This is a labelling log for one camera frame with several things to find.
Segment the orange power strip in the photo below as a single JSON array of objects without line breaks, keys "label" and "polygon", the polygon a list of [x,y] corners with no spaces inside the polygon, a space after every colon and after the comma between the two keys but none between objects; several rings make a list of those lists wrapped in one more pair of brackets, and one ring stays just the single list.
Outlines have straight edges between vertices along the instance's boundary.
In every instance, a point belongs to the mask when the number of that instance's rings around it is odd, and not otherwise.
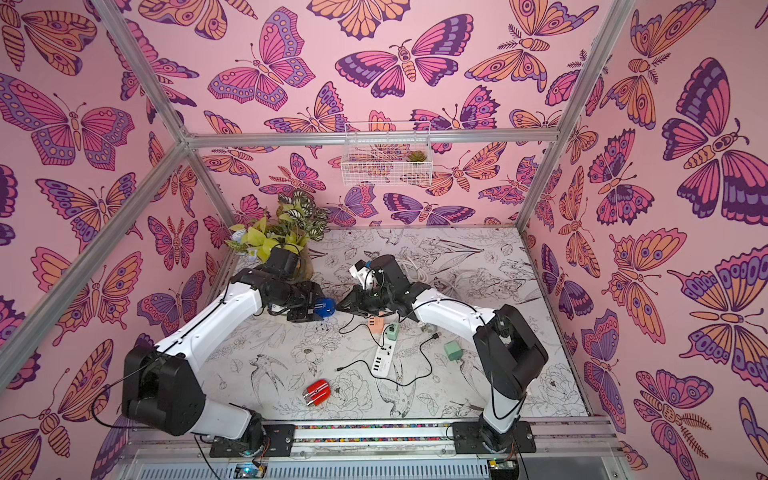
[{"label": "orange power strip", "polygon": [[367,320],[367,326],[374,336],[380,336],[386,328],[386,321],[382,317],[373,317]]}]

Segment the green charger adapter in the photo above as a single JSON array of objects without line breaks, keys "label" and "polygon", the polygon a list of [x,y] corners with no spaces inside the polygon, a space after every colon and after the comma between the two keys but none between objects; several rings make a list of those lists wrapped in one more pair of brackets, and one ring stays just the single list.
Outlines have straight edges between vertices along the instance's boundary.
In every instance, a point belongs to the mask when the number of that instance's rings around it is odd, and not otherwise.
[{"label": "green charger adapter", "polygon": [[399,325],[397,323],[389,324],[384,333],[388,341],[395,342],[399,336]]},{"label": "green charger adapter", "polygon": [[464,350],[455,340],[445,343],[443,349],[446,358],[452,362],[461,360],[464,355]]}]

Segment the white power strip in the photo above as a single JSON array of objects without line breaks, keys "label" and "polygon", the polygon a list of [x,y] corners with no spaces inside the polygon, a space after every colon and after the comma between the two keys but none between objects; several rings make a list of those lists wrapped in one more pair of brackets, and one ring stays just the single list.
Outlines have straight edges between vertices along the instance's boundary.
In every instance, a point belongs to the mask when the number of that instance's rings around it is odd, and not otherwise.
[{"label": "white power strip", "polygon": [[390,368],[393,362],[396,343],[388,341],[387,338],[383,340],[383,346],[376,350],[374,359],[371,362],[370,371],[374,378],[387,378],[389,376]]}]

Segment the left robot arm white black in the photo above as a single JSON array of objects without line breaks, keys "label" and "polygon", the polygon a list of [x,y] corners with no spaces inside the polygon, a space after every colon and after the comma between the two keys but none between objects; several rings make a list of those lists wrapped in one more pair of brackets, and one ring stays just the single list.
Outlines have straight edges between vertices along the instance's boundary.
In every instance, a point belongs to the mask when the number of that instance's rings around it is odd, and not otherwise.
[{"label": "left robot arm white black", "polygon": [[276,248],[268,260],[233,275],[199,314],[153,347],[137,346],[124,361],[122,415],[172,436],[211,436],[238,455],[264,450],[263,417],[208,397],[198,373],[209,356],[246,319],[258,313],[316,319],[322,291],[312,281],[291,282],[300,256]]}]

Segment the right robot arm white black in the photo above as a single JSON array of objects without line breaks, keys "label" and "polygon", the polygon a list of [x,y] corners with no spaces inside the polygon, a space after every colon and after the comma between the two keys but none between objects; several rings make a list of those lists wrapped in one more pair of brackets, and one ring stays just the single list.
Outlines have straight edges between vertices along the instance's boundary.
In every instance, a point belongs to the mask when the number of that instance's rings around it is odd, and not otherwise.
[{"label": "right robot arm white black", "polygon": [[528,387],[549,360],[543,343],[515,306],[474,306],[436,288],[410,280],[392,255],[358,261],[349,268],[355,286],[337,305],[358,316],[394,313],[400,320],[432,325],[475,347],[490,385],[479,417],[479,439],[491,452],[514,444]]}]

